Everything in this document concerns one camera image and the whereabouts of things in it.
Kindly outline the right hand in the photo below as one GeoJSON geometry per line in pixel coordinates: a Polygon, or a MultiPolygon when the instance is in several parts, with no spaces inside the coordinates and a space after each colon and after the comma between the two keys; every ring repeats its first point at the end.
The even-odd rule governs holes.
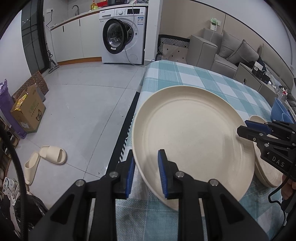
{"type": "Polygon", "coordinates": [[[296,190],[296,182],[288,179],[287,183],[281,188],[281,195],[283,199],[287,200],[293,194],[294,190],[296,190]]]}

